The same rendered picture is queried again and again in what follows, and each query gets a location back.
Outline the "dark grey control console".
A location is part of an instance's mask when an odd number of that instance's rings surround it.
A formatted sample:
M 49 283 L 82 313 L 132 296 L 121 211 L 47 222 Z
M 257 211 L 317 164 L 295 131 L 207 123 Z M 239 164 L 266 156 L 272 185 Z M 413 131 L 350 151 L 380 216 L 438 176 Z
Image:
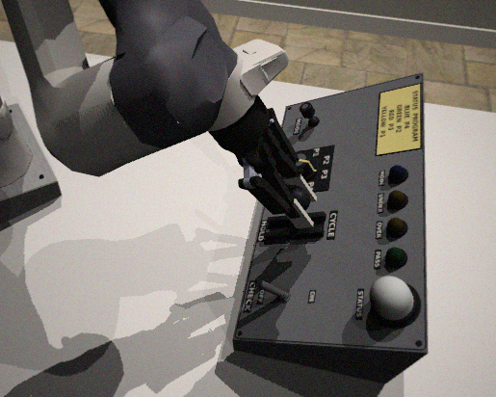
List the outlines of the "dark grey control console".
M 429 353 L 424 72 L 286 106 L 281 128 L 314 225 L 263 205 L 233 349 L 387 384 Z

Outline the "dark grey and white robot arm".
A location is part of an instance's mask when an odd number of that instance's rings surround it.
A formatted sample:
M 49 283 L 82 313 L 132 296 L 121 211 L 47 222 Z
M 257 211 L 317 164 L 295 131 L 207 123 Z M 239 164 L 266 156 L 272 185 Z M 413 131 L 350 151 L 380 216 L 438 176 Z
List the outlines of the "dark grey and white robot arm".
M 89 67 L 68 0 L 1 1 L 42 141 L 73 172 L 100 177 L 223 129 L 289 64 L 264 40 L 231 49 L 200 0 L 98 0 L 116 56 Z M 0 188 L 32 157 L 0 93 Z

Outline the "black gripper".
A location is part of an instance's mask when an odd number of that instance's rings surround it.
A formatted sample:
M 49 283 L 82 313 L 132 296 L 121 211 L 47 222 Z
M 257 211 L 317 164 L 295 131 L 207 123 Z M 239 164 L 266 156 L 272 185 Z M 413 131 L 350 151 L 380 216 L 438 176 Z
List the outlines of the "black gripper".
M 296 166 L 299 157 L 274 109 L 267 109 L 259 95 L 235 123 L 208 132 L 223 149 L 234 153 L 244 168 L 244 178 L 238 180 L 241 189 L 248 190 L 273 215 L 285 214 L 296 228 L 313 227 L 313 221 L 287 186 L 306 190 L 310 202 L 317 201 L 317 197 L 301 175 L 303 167 Z

